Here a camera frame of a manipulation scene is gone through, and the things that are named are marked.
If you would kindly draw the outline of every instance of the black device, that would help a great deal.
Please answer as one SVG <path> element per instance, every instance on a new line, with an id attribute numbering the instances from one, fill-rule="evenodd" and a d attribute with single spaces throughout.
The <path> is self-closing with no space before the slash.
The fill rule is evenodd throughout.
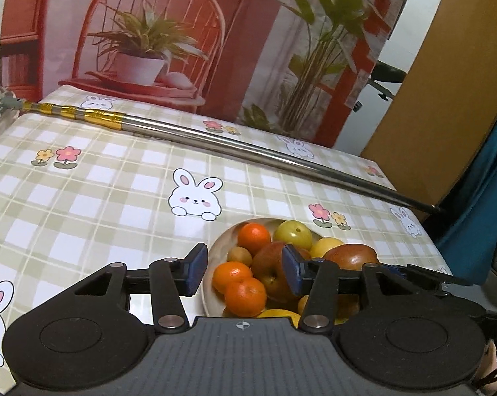
<path id="1" fill-rule="evenodd" d="M 298 329 L 288 318 L 198 317 L 193 296 L 208 263 L 197 244 L 149 269 L 112 263 L 18 318 L 3 353 L 17 385 L 9 396 L 470 396 L 497 313 L 445 292 L 464 280 L 408 265 L 342 270 L 305 261 L 291 245 L 291 290 L 309 294 Z M 153 325 L 129 313 L 150 293 Z M 361 311 L 334 325 L 337 295 Z"/>

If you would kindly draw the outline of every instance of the crosshair logo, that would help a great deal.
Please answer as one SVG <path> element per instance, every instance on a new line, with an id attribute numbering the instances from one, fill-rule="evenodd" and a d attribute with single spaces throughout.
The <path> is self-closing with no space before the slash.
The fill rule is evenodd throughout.
<path id="1" fill-rule="evenodd" d="M 240 321 L 239 323 L 236 323 L 236 327 L 241 330 L 248 329 L 250 326 L 252 326 L 250 323 L 247 323 L 246 321 Z"/>

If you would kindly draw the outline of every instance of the plaid pattern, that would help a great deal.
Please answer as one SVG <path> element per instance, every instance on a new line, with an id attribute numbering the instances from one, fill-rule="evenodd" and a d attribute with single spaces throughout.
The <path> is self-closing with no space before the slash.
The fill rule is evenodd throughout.
<path id="1" fill-rule="evenodd" d="M 79 105 L 88 94 L 63 86 L 45 102 Z M 200 126 L 200 116 L 149 104 L 115 101 L 118 111 L 172 123 Z M 276 136 L 234 126 L 240 140 L 280 147 Z M 81 149 L 73 169 L 31 162 L 39 150 L 56 153 L 65 146 Z M 374 163 L 308 145 L 321 162 L 356 174 Z M 224 185 L 216 192 L 222 207 L 214 222 L 175 216 L 168 197 L 176 187 L 173 172 L 185 168 L 197 183 L 215 176 Z M 391 186 L 385 178 L 376 182 Z M 343 215 L 349 230 L 323 214 L 315 219 L 309 206 Z M 414 263 L 431 269 L 447 266 L 424 233 L 413 238 L 390 211 L 398 207 L 169 142 L 109 131 L 76 121 L 28 114 L 0 138 L 0 281 L 10 280 L 14 298 L 2 313 L 6 325 L 63 289 L 108 263 L 146 268 L 157 259 L 184 257 L 195 243 L 211 246 L 232 225 L 256 217 L 297 219 L 321 236 L 365 243 L 385 263 Z M 410 212 L 409 216 L 418 225 Z M 331 227 L 320 227 L 316 222 Z M 200 296 L 184 299 L 189 319 L 203 315 Z M 131 311 L 151 322 L 149 298 L 133 296 Z M 13 384 L 0 368 L 0 391 Z"/>

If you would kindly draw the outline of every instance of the green apple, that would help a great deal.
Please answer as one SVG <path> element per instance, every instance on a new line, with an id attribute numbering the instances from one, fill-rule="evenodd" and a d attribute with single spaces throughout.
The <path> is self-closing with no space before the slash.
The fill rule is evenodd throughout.
<path id="1" fill-rule="evenodd" d="M 278 226 L 278 229 L 274 232 L 274 241 L 283 241 L 292 244 L 296 248 L 309 250 L 313 245 L 313 234 L 302 222 L 287 220 Z"/>

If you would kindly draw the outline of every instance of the fruit bowl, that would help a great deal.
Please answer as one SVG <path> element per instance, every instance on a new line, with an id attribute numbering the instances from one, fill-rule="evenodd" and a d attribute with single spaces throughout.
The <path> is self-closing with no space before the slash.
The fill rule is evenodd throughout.
<path id="1" fill-rule="evenodd" d="M 228 228 L 218 237 L 218 239 L 216 239 L 208 251 L 208 269 L 202 280 L 202 302 L 208 317 L 227 317 L 225 314 L 225 302 L 223 296 L 212 287 L 212 277 L 213 271 L 216 267 L 226 262 L 228 251 L 237 245 L 237 235 L 239 230 L 247 223 L 258 223 L 265 226 L 268 231 L 273 234 L 278 226 L 283 222 L 284 220 L 282 219 L 273 218 L 257 218 L 247 220 Z M 313 242 L 316 242 L 322 238 L 319 234 L 313 231 L 311 231 L 311 233 L 313 235 Z M 270 308 L 283 308 L 295 312 L 297 308 L 297 301 L 291 305 L 288 305 L 269 300 L 267 302 L 267 309 Z"/>

